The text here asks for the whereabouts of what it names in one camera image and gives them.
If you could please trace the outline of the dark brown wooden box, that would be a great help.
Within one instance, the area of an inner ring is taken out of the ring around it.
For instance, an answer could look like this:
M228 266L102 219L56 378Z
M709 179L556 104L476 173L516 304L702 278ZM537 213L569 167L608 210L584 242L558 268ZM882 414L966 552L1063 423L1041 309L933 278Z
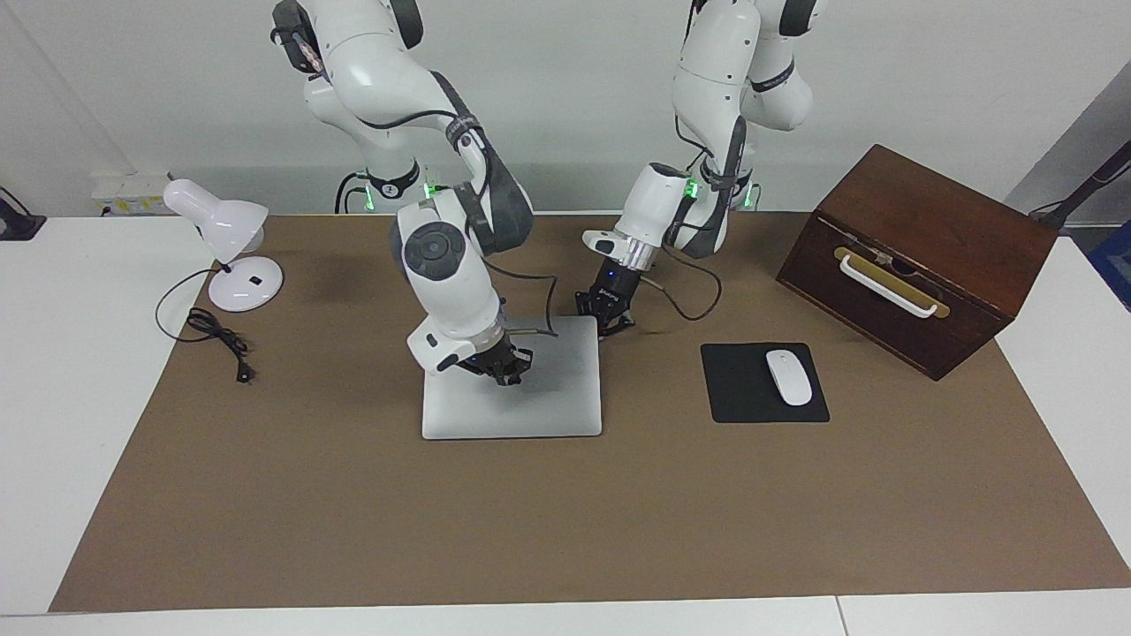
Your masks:
M874 145L817 204L777 280L940 380L1021 313L1055 241L1057 230ZM841 246L951 313L920 319L849 280Z

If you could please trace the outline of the black clamp mount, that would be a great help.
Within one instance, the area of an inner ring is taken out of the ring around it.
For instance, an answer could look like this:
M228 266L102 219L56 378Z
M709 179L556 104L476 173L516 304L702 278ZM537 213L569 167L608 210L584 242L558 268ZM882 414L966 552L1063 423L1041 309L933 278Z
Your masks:
M44 215L32 213L20 198L0 186L0 241L29 241L45 222Z

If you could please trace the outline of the silver grey laptop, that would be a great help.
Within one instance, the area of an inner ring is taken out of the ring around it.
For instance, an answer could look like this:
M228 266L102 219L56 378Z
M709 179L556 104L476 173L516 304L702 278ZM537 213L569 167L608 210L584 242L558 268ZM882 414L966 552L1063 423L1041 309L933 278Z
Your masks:
M513 345L534 352L521 383L497 385L460 367L425 375L421 435L428 440L601 435L596 319L555 315L556 337L536 335L539 319L509 319Z

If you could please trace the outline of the white computer mouse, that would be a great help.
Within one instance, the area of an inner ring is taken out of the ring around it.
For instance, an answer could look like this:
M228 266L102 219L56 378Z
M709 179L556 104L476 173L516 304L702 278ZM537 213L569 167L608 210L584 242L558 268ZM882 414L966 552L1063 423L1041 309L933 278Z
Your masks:
M794 352L787 349L768 350L765 359L776 390L786 405L800 407L813 399L808 369Z

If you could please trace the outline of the white power strip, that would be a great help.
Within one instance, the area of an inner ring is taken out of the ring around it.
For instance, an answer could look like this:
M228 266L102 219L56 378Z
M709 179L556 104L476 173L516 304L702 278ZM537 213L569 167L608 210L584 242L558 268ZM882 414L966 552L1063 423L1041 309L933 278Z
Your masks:
M175 215L164 201L164 190L172 181L167 172L133 174L94 174L90 194L93 210L100 216Z

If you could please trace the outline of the white desk lamp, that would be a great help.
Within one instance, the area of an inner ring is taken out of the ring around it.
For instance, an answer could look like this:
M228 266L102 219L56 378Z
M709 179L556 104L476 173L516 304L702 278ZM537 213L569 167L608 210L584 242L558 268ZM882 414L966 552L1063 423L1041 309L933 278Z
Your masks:
M209 300L226 313L247 313L266 306L285 280L278 263L257 256L269 210L242 199L221 199L190 178L164 188L170 210L193 223L221 269L209 285Z

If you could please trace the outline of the blue object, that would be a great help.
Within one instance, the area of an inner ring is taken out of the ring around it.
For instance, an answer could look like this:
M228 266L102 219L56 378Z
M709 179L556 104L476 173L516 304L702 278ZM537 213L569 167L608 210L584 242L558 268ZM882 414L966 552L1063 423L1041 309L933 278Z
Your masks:
M1131 220L1104 238L1086 257L1131 313Z

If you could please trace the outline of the black stand pole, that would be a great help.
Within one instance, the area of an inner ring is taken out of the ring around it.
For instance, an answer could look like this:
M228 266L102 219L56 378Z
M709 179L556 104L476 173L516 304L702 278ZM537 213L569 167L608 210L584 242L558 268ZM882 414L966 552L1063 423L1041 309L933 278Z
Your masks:
M1068 194L1061 201L1050 201L1034 208L1027 216L1059 231L1067 225L1067 220L1083 201L1106 186L1113 184L1128 170L1131 170L1131 140L1124 141L1089 178L1086 178L1082 184L1077 186L1073 192Z

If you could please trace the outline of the black mouse pad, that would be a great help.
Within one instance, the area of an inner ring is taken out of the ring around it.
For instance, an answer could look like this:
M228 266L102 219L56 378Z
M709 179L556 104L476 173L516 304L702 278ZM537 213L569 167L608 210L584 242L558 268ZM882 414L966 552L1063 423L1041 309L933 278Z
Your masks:
M766 354L783 350L803 366L812 398L791 405L782 398ZM720 424L828 423L831 411L824 402L815 360L801 342L707 343L702 352L703 383L710 396L711 418Z

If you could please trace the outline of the brown paper table mat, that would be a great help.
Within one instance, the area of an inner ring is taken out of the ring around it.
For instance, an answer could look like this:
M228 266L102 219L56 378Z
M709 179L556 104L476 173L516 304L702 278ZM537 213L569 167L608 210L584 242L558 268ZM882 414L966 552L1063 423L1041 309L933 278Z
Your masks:
M598 437L430 442L391 220L271 218L283 292L223 318L257 379L173 349L51 610L1131 587L998 346L933 383L776 282L804 221L731 221L706 321L638 296ZM761 342L831 422L714 421L700 346Z

